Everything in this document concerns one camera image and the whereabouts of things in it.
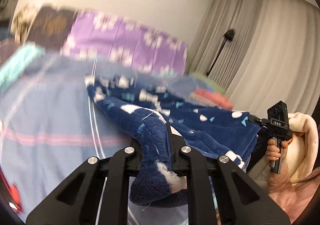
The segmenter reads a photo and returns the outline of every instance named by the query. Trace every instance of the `white curtain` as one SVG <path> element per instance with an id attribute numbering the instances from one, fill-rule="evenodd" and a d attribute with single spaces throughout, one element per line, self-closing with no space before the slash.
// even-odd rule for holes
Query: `white curtain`
<path id="1" fill-rule="evenodd" d="M 234 28 L 209 78 L 228 88 L 244 59 L 255 30 L 262 0 L 214 0 L 205 16 L 187 61 L 188 72 L 206 73 L 218 54 L 224 33 Z"/>
<path id="2" fill-rule="evenodd" d="M 312 114 L 320 94 L 320 10 L 303 0 L 262 0 L 247 53 L 227 89 L 236 110 L 266 118 L 279 100 Z"/>

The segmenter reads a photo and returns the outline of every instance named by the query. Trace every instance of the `silver screw head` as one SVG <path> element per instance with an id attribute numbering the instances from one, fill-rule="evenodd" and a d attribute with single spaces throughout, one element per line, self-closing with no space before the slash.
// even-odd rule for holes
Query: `silver screw head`
<path id="1" fill-rule="evenodd" d="M 183 151 L 184 153 L 189 153 L 189 152 L 191 152 L 191 147 L 183 146 L 183 147 L 181 147 L 181 151 Z"/>
<path id="2" fill-rule="evenodd" d="M 222 155 L 219 157 L 219 161 L 222 163 L 227 163 L 227 162 L 229 162 L 229 158 L 225 155 Z"/>
<path id="3" fill-rule="evenodd" d="M 96 157 L 90 157 L 88 159 L 89 164 L 95 164 L 95 163 L 97 163 L 97 161 L 98 161 L 98 158 L 96 158 Z"/>
<path id="4" fill-rule="evenodd" d="M 134 148 L 133 147 L 126 147 L 125 149 L 124 149 L 124 151 L 126 152 L 126 153 L 133 153 L 134 152 Z"/>

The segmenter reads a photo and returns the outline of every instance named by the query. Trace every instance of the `pink stripe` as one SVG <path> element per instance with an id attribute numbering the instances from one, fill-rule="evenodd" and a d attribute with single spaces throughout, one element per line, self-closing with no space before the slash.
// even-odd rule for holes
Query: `pink stripe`
<path id="1" fill-rule="evenodd" d="M 20 144 L 35 146 L 37 144 L 49 145 L 71 145 L 71 146 L 93 146 L 93 139 L 90 135 L 49 135 L 38 133 L 37 135 L 25 135 L 7 129 L 5 138 L 16 141 Z M 130 141 L 129 137 L 109 135 L 102 136 L 101 145 L 103 147 L 123 145 Z"/>

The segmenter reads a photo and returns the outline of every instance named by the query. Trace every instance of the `black floor lamp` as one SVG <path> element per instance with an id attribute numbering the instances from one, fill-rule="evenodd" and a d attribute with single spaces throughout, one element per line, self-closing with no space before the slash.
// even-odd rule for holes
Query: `black floor lamp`
<path id="1" fill-rule="evenodd" d="M 210 72 L 212 71 L 215 63 L 216 63 L 217 60 L 218 60 L 218 57 L 219 57 L 220 53 L 221 53 L 222 50 L 223 50 L 224 45 L 225 45 L 226 42 L 227 42 L 227 40 L 233 41 L 234 36 L 235 36 L 235 30 L 234 30 L 234 29 L 229 29 L 229 30 L 227 30 L 227 32 L 224 34 L 224 41 L 223 41 L 223 43 L 222 43 L 222 45 L 221 45 L 221 47 L 220 47 L 220 49 L 219 49 L 218 55 L 216 56 L 214 62 L 211 64 L 210 69 L 207 71 L 206 76 L 209 76 Z"/>

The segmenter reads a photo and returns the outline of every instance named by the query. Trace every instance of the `finger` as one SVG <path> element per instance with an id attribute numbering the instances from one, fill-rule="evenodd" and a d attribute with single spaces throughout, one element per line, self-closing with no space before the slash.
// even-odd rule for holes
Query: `finger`
<path id="1" fill-rule="evenodd" d="M 280 152 L 280 149 L 278 147 L 276 147 L 275 145 L 268 145 L 267 146 L 267 151 Z"/>
<path id="2" fill-rule="evenodd" d="M 288 141 L 288 144 L 290 144 L 292 142 L 292 140 L 293 140 L 293 137 Z"/>
<path id="3" fill-rule="evenodd" d="M 268 144 L 269 144 L 269 145 L 274 145 L 274 144 L 275 144 L 275 141 L 274 141 L 273 139 L 269 139 L 269 140 L 268 140 Z"/>
<path id="4" fill-rule="evenodd" d="M 282 146 L 282 148 L 284 148 L 284 149 L 288 148 L 288 142 L 287 142 L 287 141 L 282 141 L 282 142 L 281 142 L 281 146 Z"/>
<path id="5" fill-rule="evenodd" d="M 282 150 L 282 154 L 281 154 L 282 159 L 285 159 L 285 158 L 286 158 L 287 152 L 288 152 L 288 147 L 286 147 L 286 148 L 284 148 L 284 149 Z"/>
<path id="6" fill-rule="evenodd" d="M 279 160 L 279 157 L 273 157 L 273 156 L 267 156 L 268 161 L 277 161 Z"/>
<path id="7" fill-rule="evenodd" d="M 281 154 L 278 152 L 273 152 L 273 151 L 266 151 L 266 156 L 272 156 L 272 157 L 280 157 Z"/>

